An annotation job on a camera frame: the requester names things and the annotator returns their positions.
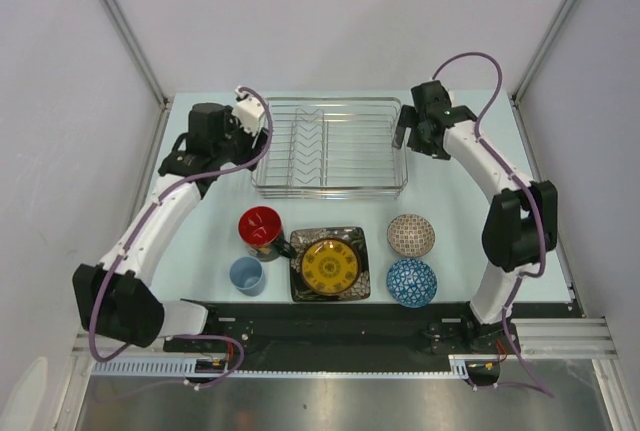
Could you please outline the red patterned white bowl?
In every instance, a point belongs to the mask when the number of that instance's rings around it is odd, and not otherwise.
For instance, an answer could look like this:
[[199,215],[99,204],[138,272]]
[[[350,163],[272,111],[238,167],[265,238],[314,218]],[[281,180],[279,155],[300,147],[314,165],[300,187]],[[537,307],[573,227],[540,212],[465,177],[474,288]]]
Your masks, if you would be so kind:
[[418,258],[433,249],[436,234],[426,218],[416,214],[403,214],[390,222],[387,228],[387,241],[399,255]]

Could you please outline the steel wire dish rack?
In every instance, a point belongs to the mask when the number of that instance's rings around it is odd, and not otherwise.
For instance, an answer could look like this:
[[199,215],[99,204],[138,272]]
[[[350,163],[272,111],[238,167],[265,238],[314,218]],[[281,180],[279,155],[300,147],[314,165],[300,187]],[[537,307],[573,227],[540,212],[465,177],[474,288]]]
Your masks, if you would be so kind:
[[267,102],[273,140],[252,178],[261,196],[396,198],[404,190],[406,153],[392,146],[399,99],[272,96]]

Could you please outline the blue triangle patterned bowl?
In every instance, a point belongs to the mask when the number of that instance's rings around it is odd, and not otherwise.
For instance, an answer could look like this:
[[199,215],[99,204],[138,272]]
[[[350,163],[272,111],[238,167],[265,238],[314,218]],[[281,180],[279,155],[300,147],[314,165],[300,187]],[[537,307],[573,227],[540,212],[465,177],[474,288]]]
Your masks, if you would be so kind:
[[386,286],[391,297],[406,308],[422,308],[430,304],[438,290],[434,270],[424,261],[403,258],[388,270]]

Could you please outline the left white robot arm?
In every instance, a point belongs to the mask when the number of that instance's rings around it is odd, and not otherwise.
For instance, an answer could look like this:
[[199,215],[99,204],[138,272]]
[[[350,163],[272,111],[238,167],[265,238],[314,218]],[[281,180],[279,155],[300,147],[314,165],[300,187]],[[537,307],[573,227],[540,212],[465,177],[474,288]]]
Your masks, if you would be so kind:
[[158,169],[155,186],[125,233],[97,264],[81,264],[72,286],[89,347],[96,339],[145,348],[158,338],[185,335],[197,349],[214,348],[220,325],[203,304],[160,301],[150,286],[159,261],[186,217],[221,176],[253,171],[271,144],[266,101],[246,87],[232,105],[198,103],[188,126]]

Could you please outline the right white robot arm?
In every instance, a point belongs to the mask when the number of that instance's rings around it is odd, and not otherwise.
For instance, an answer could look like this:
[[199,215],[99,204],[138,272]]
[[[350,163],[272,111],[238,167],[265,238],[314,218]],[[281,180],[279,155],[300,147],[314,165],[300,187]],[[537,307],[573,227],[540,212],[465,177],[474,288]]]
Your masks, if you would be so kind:
[[440,81],[416,85],[401,108],[392,145],[439,160],[456,160],[489,203],[481,242],[487,258],[479,288],[462,316],[461,339],[484,352],[510,338],[513,303],[522,283],[544,276],[558,240],[558,191],[517,170],[485,138],[481,119],[454,105]]

